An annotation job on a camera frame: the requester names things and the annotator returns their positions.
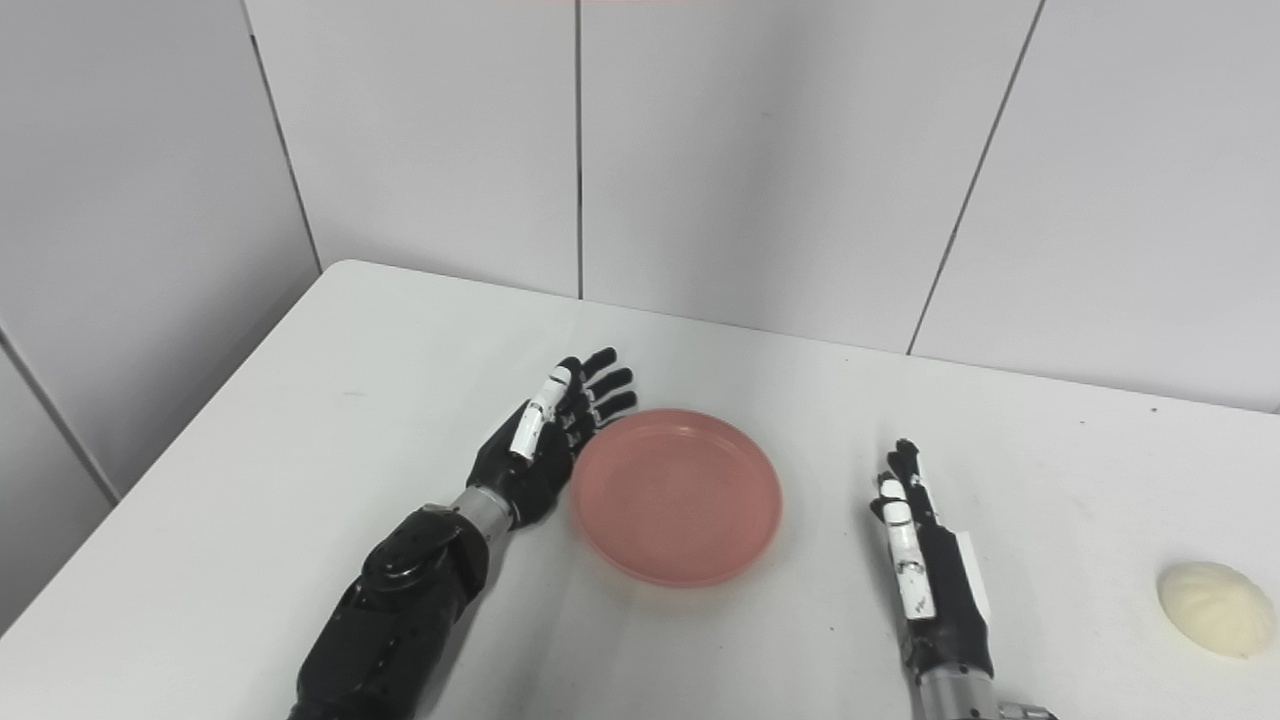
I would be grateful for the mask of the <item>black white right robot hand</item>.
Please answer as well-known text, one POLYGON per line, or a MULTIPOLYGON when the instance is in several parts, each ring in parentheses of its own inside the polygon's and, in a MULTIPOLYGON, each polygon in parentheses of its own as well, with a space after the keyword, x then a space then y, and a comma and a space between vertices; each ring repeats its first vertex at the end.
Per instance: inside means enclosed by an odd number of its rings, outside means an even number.
POLYGON ((920 450, 897 439, 876 478, 870 511, 881 524, 902 614, 902 657, 920 682, 940 667, 995 676, 989 626, 977 591, 977 566, 961 534, 934 509, 920 450))

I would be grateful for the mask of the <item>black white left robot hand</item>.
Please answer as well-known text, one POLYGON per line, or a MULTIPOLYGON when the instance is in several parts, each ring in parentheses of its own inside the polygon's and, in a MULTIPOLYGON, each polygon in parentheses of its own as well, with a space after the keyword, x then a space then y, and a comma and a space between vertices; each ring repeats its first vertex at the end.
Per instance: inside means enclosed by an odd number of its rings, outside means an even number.
POLYGON ((614 347, 566 357, 481 446, 467 487, 499 498, 512 529, 540 523, 586 445, 636 407, 634 372, 614 347))

